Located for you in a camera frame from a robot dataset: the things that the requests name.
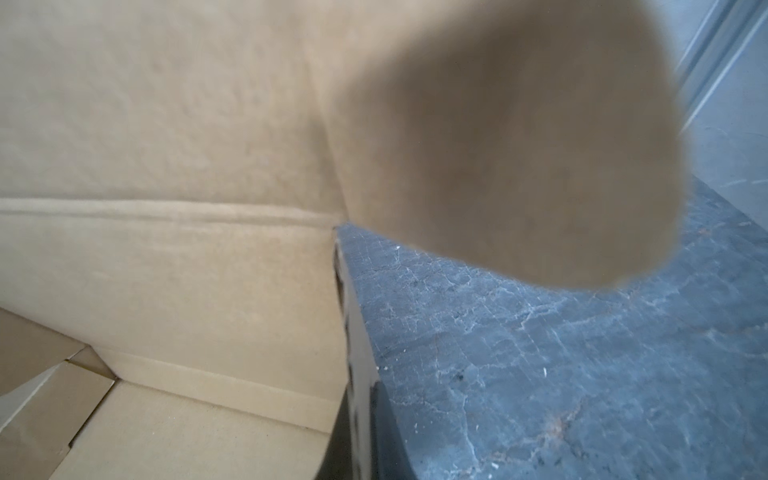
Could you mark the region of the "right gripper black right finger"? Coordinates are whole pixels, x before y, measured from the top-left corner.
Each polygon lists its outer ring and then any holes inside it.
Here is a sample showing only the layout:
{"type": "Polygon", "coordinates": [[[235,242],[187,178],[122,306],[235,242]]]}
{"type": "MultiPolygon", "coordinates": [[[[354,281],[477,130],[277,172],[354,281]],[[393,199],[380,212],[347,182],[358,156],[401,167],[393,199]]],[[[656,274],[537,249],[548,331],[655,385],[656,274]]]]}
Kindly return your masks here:
{"type": "Polygon", "coordinates": [[[375,480],[416,480],[383,382],[371,388],[371,460],[375,480]]]}

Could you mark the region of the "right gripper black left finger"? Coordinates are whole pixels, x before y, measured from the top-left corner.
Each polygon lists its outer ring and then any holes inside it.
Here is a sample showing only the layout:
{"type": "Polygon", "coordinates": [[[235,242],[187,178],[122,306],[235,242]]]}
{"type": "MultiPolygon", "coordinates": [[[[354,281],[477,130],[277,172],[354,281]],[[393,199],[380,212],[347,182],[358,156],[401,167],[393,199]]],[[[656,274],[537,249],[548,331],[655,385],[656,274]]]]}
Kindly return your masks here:
{"type": "Polygon", "coordinates": [[[359,418],[353,394],[346,390],[331,432],[316,480],[355,480],[360,478],[357,457],[359,418]]]}

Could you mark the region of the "brown cardboard box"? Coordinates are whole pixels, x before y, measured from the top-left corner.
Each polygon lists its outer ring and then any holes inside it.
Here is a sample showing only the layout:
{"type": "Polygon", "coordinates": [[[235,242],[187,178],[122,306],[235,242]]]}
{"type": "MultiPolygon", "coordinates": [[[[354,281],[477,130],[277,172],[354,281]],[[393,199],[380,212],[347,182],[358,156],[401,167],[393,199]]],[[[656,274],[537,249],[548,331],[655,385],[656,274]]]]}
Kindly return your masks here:
{"type": "Polygon", "coordinates": [[[613,287],[681,129],[643,1],[3,2],[2,477],[316,479],[349,389],[373,479],[339,228],[613,287]]]}

